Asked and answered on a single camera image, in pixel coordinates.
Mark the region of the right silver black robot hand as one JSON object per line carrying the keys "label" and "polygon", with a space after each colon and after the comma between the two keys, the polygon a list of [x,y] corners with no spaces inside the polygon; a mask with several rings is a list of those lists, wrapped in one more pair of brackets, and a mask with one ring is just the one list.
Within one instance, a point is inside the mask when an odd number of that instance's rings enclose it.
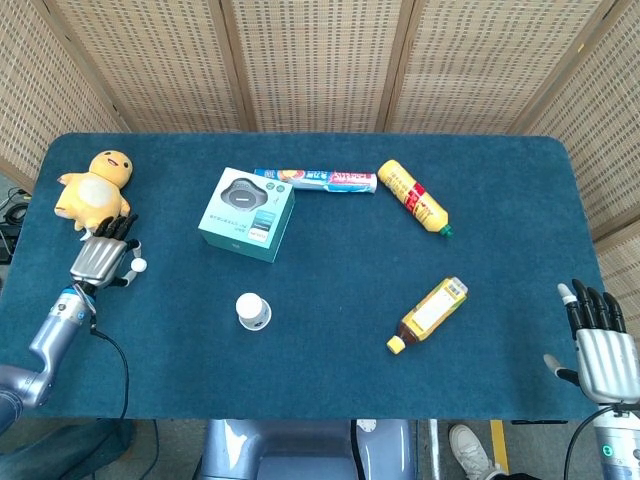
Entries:
{"label": "right silver black robot hand", "polygon": [[571,370],[551,354],[543,356],[551,373],[581,389],[598,405],[639,402],[639,355],[627,332],[620,303],[577,279],[557,285],[574,342],[577,368]]}

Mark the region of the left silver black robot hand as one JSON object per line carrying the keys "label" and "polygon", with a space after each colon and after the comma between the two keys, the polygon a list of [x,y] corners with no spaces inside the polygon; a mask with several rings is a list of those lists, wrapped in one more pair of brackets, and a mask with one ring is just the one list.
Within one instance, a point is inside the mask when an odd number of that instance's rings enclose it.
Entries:
{"label": "left silver black robot hand", "polygon": [[[146,271],[147,261],[142,257],[142,245],[137,239],[127,239],[138,219],[137,214],[107,217],[87,237],[70,269],[73,286],[94,295],[107,287],[127,287],[138,274]],[[129,271],[116,275],[123,259],[132,255]]]}

